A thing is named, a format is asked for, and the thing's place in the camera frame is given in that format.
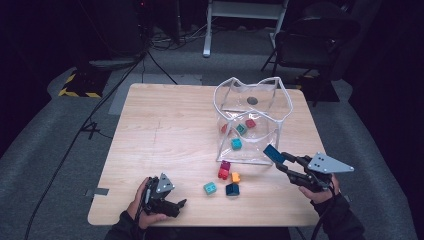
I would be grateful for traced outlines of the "white desk frame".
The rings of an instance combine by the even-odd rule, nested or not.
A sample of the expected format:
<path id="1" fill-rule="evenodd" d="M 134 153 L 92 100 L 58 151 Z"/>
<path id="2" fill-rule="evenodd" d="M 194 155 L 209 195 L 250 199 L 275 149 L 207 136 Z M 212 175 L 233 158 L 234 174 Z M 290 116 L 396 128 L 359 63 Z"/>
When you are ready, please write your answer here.
<path id="1" fill-rule="evenodd" d="M 281 30 L 289 0 L 281 3 L 248 3 L 225 0 L 208 0 L 206 14 L 206 35 L 203 56 L 211 55 L 212 19 L 214 17 L 247 18 L 259 20 L 275 20 L 275 30 L 269 34 L 272 46 L 275 46 L 275 35 Z"/>

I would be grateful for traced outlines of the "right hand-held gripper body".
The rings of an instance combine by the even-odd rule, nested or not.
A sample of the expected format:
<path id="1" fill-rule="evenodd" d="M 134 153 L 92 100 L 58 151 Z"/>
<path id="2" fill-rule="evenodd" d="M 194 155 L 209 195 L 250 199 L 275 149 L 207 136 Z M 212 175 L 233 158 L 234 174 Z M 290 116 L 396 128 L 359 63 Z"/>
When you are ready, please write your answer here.
<path id="1" fill-rule="evenodd" d="M 307 167 L 302 166 L 304 173 L 299 173 L 301 180 L 292 184 L 303 186 L 315 193 L 326 191 L 330 187 L 334 173 L 353 172 L 355 170 L 354 167 L 320 152 L 310 158 L 309 165 Z"/>

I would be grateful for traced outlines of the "black yellow striped stand base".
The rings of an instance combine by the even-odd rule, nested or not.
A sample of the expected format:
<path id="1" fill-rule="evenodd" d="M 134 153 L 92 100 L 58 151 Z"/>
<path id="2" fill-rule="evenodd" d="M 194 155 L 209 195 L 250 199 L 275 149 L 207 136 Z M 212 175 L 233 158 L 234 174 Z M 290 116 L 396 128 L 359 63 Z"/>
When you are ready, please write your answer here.
<path id="1" fill-rule="evenodd" d="M 320 76 L 298 76 L 295 78 L 296 87 L 301 90 L 307 101 L 339 102 L 340 99 L 332 85 L 325 83 Z"/>
<path id="2" fill-rule="evenodd" d="M 101 98 L 110 75 L 111 72 L 107 70 L 76 69 L 67 78 L 58 95 Z"/>

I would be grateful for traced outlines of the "dark equipment cabinet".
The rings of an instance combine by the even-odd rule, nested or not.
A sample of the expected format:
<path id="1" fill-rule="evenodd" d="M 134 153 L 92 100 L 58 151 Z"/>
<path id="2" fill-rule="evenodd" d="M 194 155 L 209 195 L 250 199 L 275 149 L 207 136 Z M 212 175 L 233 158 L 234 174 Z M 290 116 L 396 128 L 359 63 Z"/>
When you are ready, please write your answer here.
<path id="1" fill-rule="evenodd" d="M 90 0 L 94 22 L 110 60 L 135 64 L 145 55 L 137 0 Z"/>

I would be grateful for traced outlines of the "clear plastic bag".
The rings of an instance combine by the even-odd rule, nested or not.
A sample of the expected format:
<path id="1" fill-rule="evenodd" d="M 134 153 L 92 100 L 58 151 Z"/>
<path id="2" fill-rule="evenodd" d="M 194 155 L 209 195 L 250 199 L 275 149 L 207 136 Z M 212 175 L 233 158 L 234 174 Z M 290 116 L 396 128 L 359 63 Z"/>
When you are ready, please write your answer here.
<path id="1" fill-rule="evenodd" d="M 234 163 L 272 165 L 263 150 L 268 144 L 279 147 L 283 123 L 293 111 L 291 98 L 280 77 L 270 77 L 256 84 L 245 84 L 232 77 L 216 87 L 213 106 L 217 117 L 217 160 Z M 248 119 L 256 123 L 244 135 L 236 130 Z M 222 134 L 227 124 L 230 133 Z M 242 148 L 233 150 L 231 140 L 239 138 Z"/>

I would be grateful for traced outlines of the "person's left hand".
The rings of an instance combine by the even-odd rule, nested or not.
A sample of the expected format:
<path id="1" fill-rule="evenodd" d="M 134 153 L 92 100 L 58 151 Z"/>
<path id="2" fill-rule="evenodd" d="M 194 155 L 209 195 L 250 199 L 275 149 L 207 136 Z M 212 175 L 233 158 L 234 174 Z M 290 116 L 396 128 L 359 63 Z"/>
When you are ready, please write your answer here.
<path id="1" fill-rule="evenodd" d="M 147 229 L 149 226 L 161 222 L 167 219 L 167 216 L 164 214 L 152 214 L 147 215 L 145 212 L 139 209 L 139 204 L 141 201 L 141 195 L 145 189 L 145 185 L 148 182 L 149 178 L 146 177 L 140 186 L 137 189 L 133 201 L 129 204 L 127 212 L 133 220 L 137 221 L 138 226 L 141 229 Z"/>

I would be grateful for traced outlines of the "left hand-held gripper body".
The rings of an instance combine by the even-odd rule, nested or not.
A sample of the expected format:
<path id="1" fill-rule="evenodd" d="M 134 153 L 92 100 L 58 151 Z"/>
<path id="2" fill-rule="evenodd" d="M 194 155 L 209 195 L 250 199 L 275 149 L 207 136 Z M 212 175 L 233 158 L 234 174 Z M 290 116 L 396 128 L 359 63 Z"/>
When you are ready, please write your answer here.
<path id="1" fill-rule="evenodd" d="M 166 174 L 149 178 L 143 191 L 143 210 L 147 215 L 165 214 L 176 218 L 180 213 L 180 203 L 166 200 L 166 196 L 175 188 Z"/>

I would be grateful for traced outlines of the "person's right hand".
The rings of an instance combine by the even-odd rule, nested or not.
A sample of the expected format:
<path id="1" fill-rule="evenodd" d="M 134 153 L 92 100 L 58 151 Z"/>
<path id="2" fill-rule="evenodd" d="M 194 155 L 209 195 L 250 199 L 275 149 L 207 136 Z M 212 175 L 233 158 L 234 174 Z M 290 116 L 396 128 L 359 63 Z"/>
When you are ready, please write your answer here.
<path id="1" fill-rule="evenodd" d="M 339 181 L 335 175 L 332 175 L 332 188 L 330 190 L 314 193 L 310 191 L 309 189 L 303 186 L 300 186 L 299 191 L 306 198 L 312 200 L 315 204 L 320 204 L 340 193 Z"/>

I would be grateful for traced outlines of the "black chair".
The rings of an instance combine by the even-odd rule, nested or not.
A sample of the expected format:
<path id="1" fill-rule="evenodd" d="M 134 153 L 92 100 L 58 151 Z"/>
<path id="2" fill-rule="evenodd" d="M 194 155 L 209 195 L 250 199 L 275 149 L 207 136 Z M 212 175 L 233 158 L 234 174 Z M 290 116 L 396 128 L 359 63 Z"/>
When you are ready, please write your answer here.
<path id="1" fill-rule="evenodd" d="M 307 6 L 301 17 L 275 36 L 275 47 L 262 66 L 317 70 L 331 81 L 331 74 L 342 48 L 360 32 L 360 24 L 341 7 L 331 2 Z"/>

